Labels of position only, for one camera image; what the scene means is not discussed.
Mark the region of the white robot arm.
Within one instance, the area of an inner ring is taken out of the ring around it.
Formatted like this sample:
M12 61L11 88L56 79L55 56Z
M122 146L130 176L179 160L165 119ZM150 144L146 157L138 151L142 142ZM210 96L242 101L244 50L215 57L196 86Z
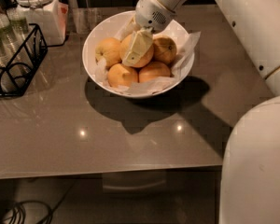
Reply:
M140 61L186 0L139 0L126 65ZM218 224L280 224L280 0L215 0L274 97L233 128L223 159Z

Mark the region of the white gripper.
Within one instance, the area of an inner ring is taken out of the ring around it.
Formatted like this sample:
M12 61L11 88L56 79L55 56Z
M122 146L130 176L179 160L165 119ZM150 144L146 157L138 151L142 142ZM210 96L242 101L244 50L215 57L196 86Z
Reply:
M128 21L126 31L129 42L124 41L122 63L131 67L143 67L153 54L153 35L162 32L174 19L175 13L158 0L139 0L135 16Z

